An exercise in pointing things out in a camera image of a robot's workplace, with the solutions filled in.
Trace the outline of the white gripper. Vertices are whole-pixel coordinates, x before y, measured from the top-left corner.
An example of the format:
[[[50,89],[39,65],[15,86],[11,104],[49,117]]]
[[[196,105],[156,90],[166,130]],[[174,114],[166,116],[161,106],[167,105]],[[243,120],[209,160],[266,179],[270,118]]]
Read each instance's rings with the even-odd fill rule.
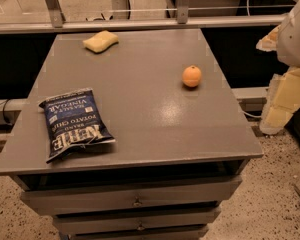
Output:
[[[277,50],[280,62],[294,66],[283,75],[274,74],[267,91],[259,128],[264,134],[275,135],[300,108],[300,0],[280,26],[258,41],[256,48],[265,52]]]

